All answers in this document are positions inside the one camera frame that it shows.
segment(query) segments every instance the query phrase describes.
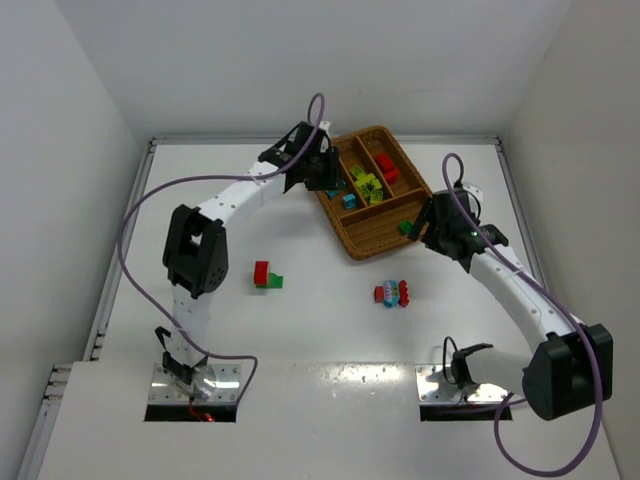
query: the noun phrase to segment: tabletop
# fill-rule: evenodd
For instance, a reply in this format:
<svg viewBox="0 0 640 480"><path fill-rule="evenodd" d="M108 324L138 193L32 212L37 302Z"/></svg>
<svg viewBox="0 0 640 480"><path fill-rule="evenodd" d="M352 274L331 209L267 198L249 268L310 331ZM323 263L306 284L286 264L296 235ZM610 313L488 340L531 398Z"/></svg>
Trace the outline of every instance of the tabletop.
<svg viewBox="0 0 640 480"><path fill-rule="evenodd" d="M145 188L246 171L267 147L159 145ZM442 158L458 153L465 179L484 192L483 223L497 225L527 264L494 145L403 148L434 191L444 188ZM226 185L179 185L143 205L127 264L163 304L172 301L161 262L171 212ZM527 349L514 322L457 263L419 243L353 261L315 195L299 186L227 239L229 273L216 291L208 338L198 340L215 353L260 358L236 423L143 422L162 354L153 330L166 321L123 278L100 360L74 365L39 478L529 478L502 458L490 422L420 421L414 365L436 363L444 336L459 346ZM282 290L255 289L257 260L284 276ZM388 279L408 282L407 308L373 302L373 288ZM525 407L502 430L516 458L558 468L582 445L591 415L585 409L546 423ZM604 431L567 478L618 478Z"/></svg>

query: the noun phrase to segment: red block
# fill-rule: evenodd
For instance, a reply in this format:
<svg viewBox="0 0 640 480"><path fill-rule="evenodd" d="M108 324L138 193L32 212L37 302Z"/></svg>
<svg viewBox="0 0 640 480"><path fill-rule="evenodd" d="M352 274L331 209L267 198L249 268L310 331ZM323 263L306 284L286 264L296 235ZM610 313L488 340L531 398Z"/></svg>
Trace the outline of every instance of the red block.
<svg viewBox="0 0 640 480"><path fill-rule="evenodd" d="M390 172L386 172L384 174L384 179L389 185L393 185L394 183L396 183L396 180L398 180L398 175L400 175L400 172L397 168L394 168Z"/></svg>
<svg viewBox="0 0 640 480"><path fill-rule="evenodd" d="M398 305L404 308L409 305L409 285L405 280L398 283L398 290L400 290L400 301Z"/></svg>
<svg viewBox="0 0 640 480"><path fill-rule="evenodd" d="M376 303L382 303L382 301L384 300L384 289L382 287L376 287L373 290L373 298L375 299Z"/></svg>
<svg viewBox="0 0 640 480"><path fill-rule="evenodd" d="M391 170L396 168L396 166L391 161L391 158L386 153L381 153L380 155L378 155L376 157L376 163L380 167L380 170L382 170L383 172L390 172Z"/></svg>
<svg viewBox="0 0 640 480"><path fill-rule="evenodd" d="M253 270L253 283L259 286L266 286L269 283L269 262L256 262Z"/></svg>

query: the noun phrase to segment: wooden tray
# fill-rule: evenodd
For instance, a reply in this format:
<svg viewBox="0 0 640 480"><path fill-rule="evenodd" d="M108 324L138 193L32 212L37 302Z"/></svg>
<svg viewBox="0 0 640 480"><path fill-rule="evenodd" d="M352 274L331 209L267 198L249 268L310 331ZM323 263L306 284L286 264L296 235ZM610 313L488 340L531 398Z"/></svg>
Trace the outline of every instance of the wooden tray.
<svg viewBox="0 0 640 480"><path fill-rule="evenodd" d="M406 220L413 222L432 192L391 132L381 126L369 127L332 139L332 143L340 151L346 188L333 198L325 192L316 192L316 195L347 254L354 260L364 260L411 243L398 225ZM389 155L400 171L393 185L386 182L374 161L381 153ZM369 205L360 195L349 173L356 165L375 174L382 183L381 203ZM342 199L350 193L356 196L357 205L347 210Z"/></svg>

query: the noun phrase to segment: white wall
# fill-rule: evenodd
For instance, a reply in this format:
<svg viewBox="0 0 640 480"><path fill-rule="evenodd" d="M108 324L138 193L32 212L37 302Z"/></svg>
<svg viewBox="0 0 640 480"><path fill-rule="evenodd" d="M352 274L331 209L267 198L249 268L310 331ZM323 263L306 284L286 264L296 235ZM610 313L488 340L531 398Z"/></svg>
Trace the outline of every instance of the white wall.
<svg viewBox="0 0 640 480"><path fill-rule="evenodd" d="M57 0L143 137L280 133L324 91L340 131L496 133L571 0Z"/></svg>
<svg viewBox="0 0 640 480"><path fill-rule="evenodd" d="M615 341L605 425L640 472L640 3L576 0L506 151L551 285Z"/></svg>
<svg viewBox="0 0 640 480"><path fill-rule="evenodd" d="M52 0L0 3L0 479L82 356L141 147Z"/></svg>

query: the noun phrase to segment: purple cable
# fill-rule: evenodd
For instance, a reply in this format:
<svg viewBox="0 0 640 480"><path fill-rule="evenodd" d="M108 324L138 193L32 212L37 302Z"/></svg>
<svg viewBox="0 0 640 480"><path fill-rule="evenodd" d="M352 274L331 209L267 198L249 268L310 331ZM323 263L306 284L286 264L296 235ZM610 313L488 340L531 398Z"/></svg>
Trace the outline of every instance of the purple cable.
<svg viewBox="0 0 640 480"><path fill-rule="evenodd" d="M205 350L204 348L202 348L200 345L198 345L189 336L189 334L184 331L184 329L182 328L182 325L180 325L180 322L178 322L178 320L166 308L164 308L160 304L160 302L158 302L155 298L153 298L153 296L149 292L147 292L145 288L142 285L140 285L131 275L129 268L125 263L125 256L123 251L123 240L124 240L125 229L127 224L129 223L129 220L131 220L131 217L133 216L133 214L140 208L140 206L144 202L146 202L149 198L154 196L156 193L161 192L162 190L165 190L169 187L173 187L174 185L179 185L181 183L188 183L188 182L198 182L201 180L237 180L237 181L244 181L244 182L254 182L256 180L267 180L269 178L275 177L276 175L280 175L281 173L287 172L291 167L293 167L296 164L298 160L300 160L302 155L304 155L304 153L307 151L307 148L309 148L309 145L311 144L312 140L316 136L316 133L318 132L320 122L324 117L324 95L322 93L316 93L311 98L311 102L309 103L309 110L308 110L308 115L310 115L313 105L318 99L320 100L320 110L318 112L318 118L315 124L313 125L313 130L311 131L311 134L309 135L307 140L304 142L304 144L302 145L302 148L300 148L298 153L296 153L296 155L289 162L287 162L287 164L284 165L283 167L279 168L275 172L268 173L265 175L258 175L255 177L250 177L247 175L199 175L199 176L184 177L184 178L178 178L176 180L171 180L170 182L164 183L150 190L149 192L145 193L137 202L135 202L131 206L129 211L126 213L126 215L124 216L124 219L122 220L122 223L120 224L120 228L118 230L117 251L118 251L118 261L120 262L120 268L122 268L122 273L124 273L125 277L127 277L129 282L131 282L131 285L133 285L133 287L144 298L146 298L154 307L160 310L160 312L165 317L167 317L167 319L176 327L176 329L184 337L186 342L189 345L191 345L191 347L193 347L193 349L196 352L209 358L215 358L217 360L251 360L253 362L251 373L249 374L249 378L247 378L247 382L245 383L242 391L240 392L240 395L238 395L238 398L236 400L236 405L240 404L240 400L242 400L242 397L244 397L244 394L247 391L249 384L253 380L253 376L255 375L256 370L258 369L258 357L256 357L255 355L219 355L216 353L211 353L208 350Z"/></svg>
<svg viewBox="0 0 640 480"><path fill-rule="evenodd" d="M505 397L502 401L498 410L496 410L496 416L494 418L493 423L493 433L496 438L496 443L498 444L498 448L504 457L515 467L519 468L525 473L530 475L535 475L537 477L561 477L566 475L567 473L574 470L578 465L582 463L582 461L586 458L586 456L591 451L593 444L596 441L596 437L598 436L598 430L600 427L600 422L602 421L602 402L603 402L603 393L602 393L602 378L600 376L600 368L598 367L598 359L596 358L596 354L593 351L593 347L587 338L587 335L584 333L578 322L573 318L571 312L564 307L558 299L556 299L549 291L547 291L544 287L542 287L538 282L536 282L529 275L524 273L522 270L519 270L513 263L511 263L504 255L502 255L491 243L489 238L485 235L480 227L478 227L473 219L466 212L460 200L458 200L457 195L451 185L451 181L449 180L449 175L447 174L447 163L449 159L455 158L460 166L460 180L462 180L462 176L464 173L464 163L460 156L455 153L449 153L444 157L442 161L442 176L444 177L444 183L447 185L447 190L451 195L451 199L456 205L456 208L460 211L465 221L469 224L469 226L482 238L487 247L491 250L491 252L500 260L506 267L515 272L522 280L524 280L527 285L533 288L537 293L545 297L554 307L558 309L559 312L564 315L567 321L571 324L571 326L575 329L576 333L580 337L582 344L585 347L587 352L587 357L589 358L589 364L591 365L591 372L593 374L593 387L595 389L595 409L593 412L593 421L591 423L591 429L589 430L589 435L584 442L584 445L575 456L573 460L567 463L564 467L559 468L557 470L545 471L545 470L535 470L533 468L529 468L516 459L514 459L504 448L504 444L502 443L502 439L500 438L500 417L502 416L502 412L509 404L509 400L513 397L513 393L510 393Z"/></svg>

